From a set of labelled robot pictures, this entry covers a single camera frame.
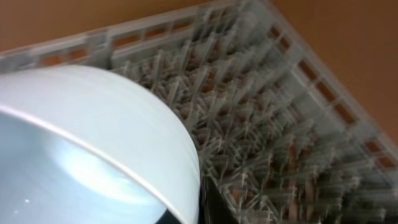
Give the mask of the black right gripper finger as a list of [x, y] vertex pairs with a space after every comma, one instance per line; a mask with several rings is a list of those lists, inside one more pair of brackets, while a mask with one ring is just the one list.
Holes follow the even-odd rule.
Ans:
[[199, 224], [238, 224], [214, 181], [201, 179]]

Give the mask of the light blue small bowl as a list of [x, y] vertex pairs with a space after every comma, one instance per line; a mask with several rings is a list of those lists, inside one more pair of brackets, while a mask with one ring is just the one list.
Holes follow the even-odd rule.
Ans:
[[82, 66], [1, 75], [2, 223], [199, 217], [195, 145], [139, 84]]

